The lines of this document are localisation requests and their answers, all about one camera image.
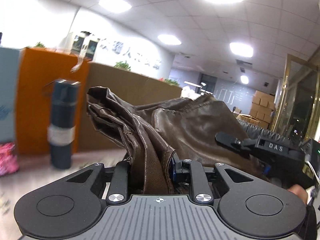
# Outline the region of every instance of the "gold door frame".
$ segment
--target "gold door frame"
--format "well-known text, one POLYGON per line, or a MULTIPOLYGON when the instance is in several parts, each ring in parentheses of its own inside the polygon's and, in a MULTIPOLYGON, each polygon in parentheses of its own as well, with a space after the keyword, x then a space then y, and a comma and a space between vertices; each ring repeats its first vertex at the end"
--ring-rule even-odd
MULTIPOLYGON (((287 96, 287 91, 288 91, 288 85, 292 86, 293 84, 288 84, 289 81, 289 74, 291 70, 291 62, 296 62, 299 63, 300 65, 304 65, 310 68, 310 71, 316 71, 317 72, 317 83, 316 83, 316 94, 313 102, 313 107, 312 107, 312 112, 311 112, 311 117, 310 121, 308 124, 307 132, 305 135, 305 140, 309 138, 314 138, 316 134, 316 129, 318 127, 318 122, 319 122, 319 117, 320 117, 320 72, 319 72, 319 67, 313 65, 312 63, 303 60, 299 57, 296 57, 294 55, 288 54, 285 62, 285 67, 284 67, 284 76, 283 76, 283 81, 282 81, 282 89, 280 92, 280 100, 279 100, 279 106, 276 111, 276 115, 273 119, 272 125, 271 125, 271 130, 276 131, 278 126, 279 126, 279 121, 280 117, 283 114, 284 110, 284 102, 287 96)), ((304 76, 301 76, 299 79, 294 80, 294 83, 298 83, 301 79, 303 79, 304 76)))

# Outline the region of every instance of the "dark blue thermos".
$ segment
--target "dark blue thermos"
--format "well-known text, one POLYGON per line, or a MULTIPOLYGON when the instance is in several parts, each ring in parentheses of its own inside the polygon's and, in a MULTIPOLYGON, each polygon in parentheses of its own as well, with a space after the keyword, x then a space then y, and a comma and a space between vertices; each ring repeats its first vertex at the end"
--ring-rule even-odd
POLYGON ((51 124, 48 127, 51 163, 58 169, 71 167, 74 117, 80 82, 57 79, 51 101, 51 124))

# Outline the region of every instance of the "gray gripper base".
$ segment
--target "gray gripper base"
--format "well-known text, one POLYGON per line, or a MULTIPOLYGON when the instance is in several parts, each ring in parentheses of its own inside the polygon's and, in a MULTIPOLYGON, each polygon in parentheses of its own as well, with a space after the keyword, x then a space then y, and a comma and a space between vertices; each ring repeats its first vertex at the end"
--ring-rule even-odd
MULTIPOLYGON (((211 207, 193 204, 186 195, 162 197, 133 195, 126 204, 109 206, 94 227, 68 240, 109 239, 248 240, 251 238, 230 230, 220 221, 211 207)), ((282 239, 300 238, 292 234, 282 239)), ((24 236, 21 240, 33 239, 24 236)))

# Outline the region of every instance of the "hand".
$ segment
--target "hand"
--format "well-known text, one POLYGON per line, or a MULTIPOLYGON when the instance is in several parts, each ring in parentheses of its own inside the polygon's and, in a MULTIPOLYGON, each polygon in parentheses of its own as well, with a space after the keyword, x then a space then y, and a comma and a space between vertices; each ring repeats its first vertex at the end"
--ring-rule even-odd
POLYGON ((292 187, 288 188, 288 190, 294 194, 296 194, 299 198, 302 199, 304 204, 307 204, 308 201, 308 193, 305 191, 303 187, 300 185, 293 185, 292 187))

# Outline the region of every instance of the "metal screw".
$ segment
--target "metal screw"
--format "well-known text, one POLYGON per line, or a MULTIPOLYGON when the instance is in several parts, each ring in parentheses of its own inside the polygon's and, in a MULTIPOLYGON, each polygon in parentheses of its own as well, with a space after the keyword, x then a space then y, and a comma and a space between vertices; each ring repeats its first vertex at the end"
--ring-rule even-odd
POLYGON ((211 199, 212 197, 208 194, 199 194, 196 196, 196 200, 200 202, 207 202, 207 201, 210 201, 211 199))
POLYGON ((112 194, 108 197, 110 201, 118 202, 124 199, 124 196, 121 194, 112 194))

